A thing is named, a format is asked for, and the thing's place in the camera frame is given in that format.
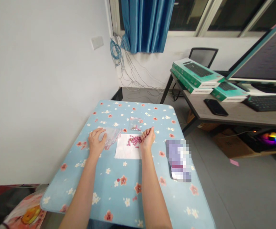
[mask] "computer monitor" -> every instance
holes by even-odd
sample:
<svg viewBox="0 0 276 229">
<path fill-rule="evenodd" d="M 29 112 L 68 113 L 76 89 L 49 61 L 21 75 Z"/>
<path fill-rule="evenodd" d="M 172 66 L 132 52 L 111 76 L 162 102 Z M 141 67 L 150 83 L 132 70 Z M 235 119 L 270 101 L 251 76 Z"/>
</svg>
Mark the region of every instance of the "computer monitor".
<svg viewBox="0 0 276 229">
<path fill-rule="evenodd" d="M 228 75 L 227 79 L 276 82 L 276 26 Z"/>
</svg>

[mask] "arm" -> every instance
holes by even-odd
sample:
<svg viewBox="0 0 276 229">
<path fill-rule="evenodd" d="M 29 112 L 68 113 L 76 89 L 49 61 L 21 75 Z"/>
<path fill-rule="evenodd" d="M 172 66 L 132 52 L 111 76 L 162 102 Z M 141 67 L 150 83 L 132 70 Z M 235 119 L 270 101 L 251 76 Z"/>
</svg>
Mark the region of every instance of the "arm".
<svg viewBox="0 0 276 229">
<path fill-rule="evenodd" d="M 96 172 L 96 165 L 106 141 L 106 133 L 102 141 L 99 141 L 100 133 L 105 129 L 98 128 L 89 134 L 89 157 L 86 160 L 81 179 L 72 202 L 64 216 L 59 229 L 82 228 L 86 229 L 89 221 L 90 210 L 93 200 L 93 185 Z"/>
<path fill-rule="evenodd" d="M 146 228 L 172 228 L 170 216 L 158 182 L 151 147 L 155 140 L 154 127 L 143 132 L 142 204 Z"/>
</svg>

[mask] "rgb fan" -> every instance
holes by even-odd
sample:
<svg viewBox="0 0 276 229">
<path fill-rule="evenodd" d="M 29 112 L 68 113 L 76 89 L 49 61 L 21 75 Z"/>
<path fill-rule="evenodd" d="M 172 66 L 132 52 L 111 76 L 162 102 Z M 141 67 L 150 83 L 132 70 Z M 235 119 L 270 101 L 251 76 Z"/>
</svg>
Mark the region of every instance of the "rgb fan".
<svg viewBox="0 0 276 229">
<path fill-rule="evenodd" d="M 267 145 L 276 145 L 276 133 L 275 132 L 262 134 L 259 137 L 259 139 Z"/>
</svg>

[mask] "window frame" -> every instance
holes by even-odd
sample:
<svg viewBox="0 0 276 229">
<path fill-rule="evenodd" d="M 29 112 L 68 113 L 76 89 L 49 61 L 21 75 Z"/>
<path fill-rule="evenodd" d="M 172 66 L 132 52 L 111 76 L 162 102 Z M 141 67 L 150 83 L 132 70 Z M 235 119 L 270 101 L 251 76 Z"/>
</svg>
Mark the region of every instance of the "window frame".
<svg viewBox="0 0 276 229">
<path fill-rule="evenodd" d="M 265 1 L 243 31 L 208 31 L 222 1 L 223 0 L 208 0 L 195 31 L 168 31 L 168 37 L 244 38 L 262 37 L 265 34 L 265 32 L 254 32 L 250 31 L 250 29 L 261 18 L 274 0 Z M 113 33 L 122 37 L 125 31 L 120 28 L 119 0 L 109 0 L 109 4 Z"/>
</svg>

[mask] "gray floor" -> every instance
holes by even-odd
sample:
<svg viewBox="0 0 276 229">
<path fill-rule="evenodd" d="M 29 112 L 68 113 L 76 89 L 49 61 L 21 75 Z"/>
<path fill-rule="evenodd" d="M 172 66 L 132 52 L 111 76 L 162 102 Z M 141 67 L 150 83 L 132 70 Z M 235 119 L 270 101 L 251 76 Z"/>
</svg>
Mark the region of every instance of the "gray floor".
<svg viewBox="0 0 276 229">
<path fill-rule="evenodd" d="M 123 101 L 159 103 L 161 96 L 156 90 L 123 89 Z M 183 128 L 189 111 L 185 99 L 174 102 L 168 94 L 164 104 L 174 107 Z M 274 157 L 237 159 L 237 167 L 207 132 L 196 129 L 185 139 L 192 146 L 192 159 L 218 229 L 276 228 Z M 62 215 L 50 213 L 42 228 L 57 228 L 61 219 Z"/>
</svg>

